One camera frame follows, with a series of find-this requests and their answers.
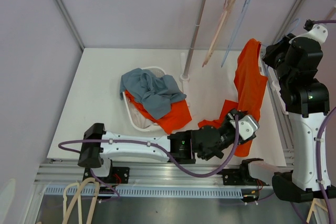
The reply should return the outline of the grey-blue t-shirt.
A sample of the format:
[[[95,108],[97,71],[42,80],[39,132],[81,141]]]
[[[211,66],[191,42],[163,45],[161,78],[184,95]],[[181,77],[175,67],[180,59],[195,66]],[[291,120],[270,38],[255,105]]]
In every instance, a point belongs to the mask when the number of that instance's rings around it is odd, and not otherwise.
[[[158,120],[171,111],[171,105],[186,99],[175,79],[165,74],[157,77],[148,69],[133,69],[121,76],[120,93],[128,91],[135,102]]]

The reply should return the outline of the green and white t-shirt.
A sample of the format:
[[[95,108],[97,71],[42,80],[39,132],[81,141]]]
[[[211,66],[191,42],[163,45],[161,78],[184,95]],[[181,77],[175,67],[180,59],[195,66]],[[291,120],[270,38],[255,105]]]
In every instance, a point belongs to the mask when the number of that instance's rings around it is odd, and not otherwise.
[[[126,104],[129,119],[136,130],[141,132],[154,132],[161,129],[157,123],[145,118],[134,104],[131,103],[129,98],[127,98]]]

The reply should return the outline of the orange t-shirt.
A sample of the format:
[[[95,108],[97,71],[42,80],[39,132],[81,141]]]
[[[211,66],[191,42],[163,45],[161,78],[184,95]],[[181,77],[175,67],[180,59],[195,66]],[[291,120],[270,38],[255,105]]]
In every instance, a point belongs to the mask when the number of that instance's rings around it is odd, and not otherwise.
[[[259,72],[258,60],[261,42],[250,39],[237,60],[234,84],[238,93],[238,101],[225,100],[220,117],[217,120],[202,120],[198,127],[206,125],[219,128],[224,121],[225,115],[231,109],[246,111],[256,121],[260,120],[260,110],[267,85],[267,77]]]
[[[145,118],[157,123],[167,134],[183,128],[192,120],[186,100],[172,103],[171,111],[168,114],[160,119],[154,119],[142,104],[135,102],[134,97],[129,91],[126,90],[125,94]]]

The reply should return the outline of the blue wire hanger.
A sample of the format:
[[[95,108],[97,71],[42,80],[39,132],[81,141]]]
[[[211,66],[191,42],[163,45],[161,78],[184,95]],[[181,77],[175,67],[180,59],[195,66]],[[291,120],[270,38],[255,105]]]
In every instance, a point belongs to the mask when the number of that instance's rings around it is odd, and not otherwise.
[[[235,27],[234,27],[234,30],[233,30],[233,32],[232,32],[232,35],[231,35],[229,44],[228,44],[228,46],[227,46],[227,50],[226,50],[226,52],[225,52],[225,54],[224,54],[224,56],[223,56],[223,59],[222,59],[221,65],[220,65],[221,67],[224,66],[225,61],[226,61],[226,59],[227,59],[227,57],[228,57],[228,55],[229,55],[229,53],[230,53],[230,51],[231,51],[231,49],[232,49],[232,46],[233,46],[233,44],[234,44],[234,42],[235,42],[235,39],[236,39],[236,37],[237,37],[237,35],[238,35],[239,29],[240,29],[240,27],[241,27],[241,24],[242,24],[242,22],[243,22],[243,20],[244,20],[244,17],[245,17],[245,15],[246,15],[247,10],[248,10],[250,1],[251,1],[251,0],[245,0],[245,1],[244,1],[244,4],[243,4],[242,9],[241,9],[241,12],[240,12],[240,14],[239,14],[238,20],[237,20],[236,25],[235,25]]]
[[[300,18],[296,18],[295,20],[293,20],[293,21],[290,23],[290,27],[286,30],[286,32],[284,33],[283,36],[292,33],[292,32],[298,27],[298,25],[300,24],[300,21],[301,21]],[[277,39],[276,42],[274,42],[273,44],[276,44],[276,43],[280,42],[281,40],[282,40],[282,39],[279,38],[279,39]],[[267,46],[269,46],[269,45],[261,44],[261,49],[266,49]],[[265,70],[265,76],[269,77],[269,67],[266,67],[266,70]]]

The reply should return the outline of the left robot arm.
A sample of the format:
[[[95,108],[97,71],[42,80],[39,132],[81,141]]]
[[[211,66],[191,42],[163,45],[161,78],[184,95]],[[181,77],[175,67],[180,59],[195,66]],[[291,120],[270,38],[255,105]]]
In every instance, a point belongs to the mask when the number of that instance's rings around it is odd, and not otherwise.
[[[231,109],[219,126],[209,123],[197,130],[187,130],[157,137],[120,135],[106,131],[103,123],[95,123],[84,134],[79,151],[78,166],[91,169],[102,183],[112,179],[111,161],[116,157],[148,158],[173,163],[192,177],[206,178],[218,174],[231,160],[240,145],[255,138],[259,128],[255,119],[246,111]],[[195,164],[213,157],[223,158],[223,150],[232,150],[223,163],[205,174],[192,172],[185,164]]]

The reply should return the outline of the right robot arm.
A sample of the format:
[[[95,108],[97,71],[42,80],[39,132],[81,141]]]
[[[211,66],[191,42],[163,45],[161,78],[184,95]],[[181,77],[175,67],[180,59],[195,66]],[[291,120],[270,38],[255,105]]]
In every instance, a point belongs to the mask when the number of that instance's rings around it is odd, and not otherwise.
[[[260,119],[260,108],[267,78],[258,70],[261,44],[251,39],[238,57],[234,84],[238,92],[238,107],[230,111],[220,132],[227,144],[236,145],[236,155],[246,157],[255,137],[250,122]],[[323,56],[318,41],[308,37],[288,35],[268,46],[263,62],[278,76],[280,97],[285,103],[295,142],[295,164],[290,172],[272,172],[276,196],[289,202],[308,202],[315,198],[332,199],[335,187],[326,170],[324,129],[331,115],[329,92],[315,75]]]

